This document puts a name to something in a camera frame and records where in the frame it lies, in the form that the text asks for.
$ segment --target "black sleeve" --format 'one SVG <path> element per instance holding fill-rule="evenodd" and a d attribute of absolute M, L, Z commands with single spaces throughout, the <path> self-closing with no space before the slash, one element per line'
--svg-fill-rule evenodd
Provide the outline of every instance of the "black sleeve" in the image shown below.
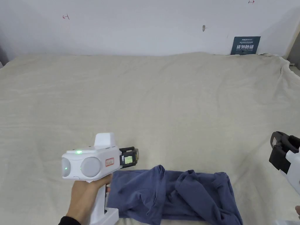
<path fill-rule="evenodd" d="M 77 220 L 72 217 L 64 216 L 58 225 L 81 225 Z"/>

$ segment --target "wall mark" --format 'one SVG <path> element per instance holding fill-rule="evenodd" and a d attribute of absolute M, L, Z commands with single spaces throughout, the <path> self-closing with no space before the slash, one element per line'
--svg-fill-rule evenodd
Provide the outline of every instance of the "wall mark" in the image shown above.
<path fill-rule="evenodd" d="M 62 16 L 62 18 L 68 18 L 69 20 L 70 20 L 70 18 L 69 18 L 69 16 L 68 16 L 68 14 L 67 14 L 67 16 Z"/>

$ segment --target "red label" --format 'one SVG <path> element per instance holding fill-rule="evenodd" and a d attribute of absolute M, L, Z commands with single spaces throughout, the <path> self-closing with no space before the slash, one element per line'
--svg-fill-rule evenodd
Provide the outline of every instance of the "red label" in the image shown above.
<path fill-rule="evenodd" d="M 114 158 L 110 158 L 110 159 L 107 159 L 105 160 L 105 166 L 108 167 L 108 166 L 111 166 L 115 163 L 115 160 Z"/>

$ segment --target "gripper handle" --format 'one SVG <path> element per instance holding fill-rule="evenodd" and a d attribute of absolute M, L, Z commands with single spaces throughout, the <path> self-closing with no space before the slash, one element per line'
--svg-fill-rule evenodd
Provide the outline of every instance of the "gripper handle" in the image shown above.
<path fill-rule="evenodd" d="M 98 194 L 92 208 L 90 225 L 97 224 L 104 216 L 105 212 L 105 193 L 106 193 L 106 185 L 100 187 L 98 190 Z"/>

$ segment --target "white wall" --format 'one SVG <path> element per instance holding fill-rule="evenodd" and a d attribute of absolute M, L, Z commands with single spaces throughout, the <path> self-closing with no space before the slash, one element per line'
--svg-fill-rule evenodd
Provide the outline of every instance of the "white wall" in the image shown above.
<path fill-rule="evenodd" d="M 248 2 L 0 0 L 0 54 L 2 61 L 26 53 L 230 54 L 235 36 L 262 36 L 258 54 L 285 55 L 300 1 Z"/>

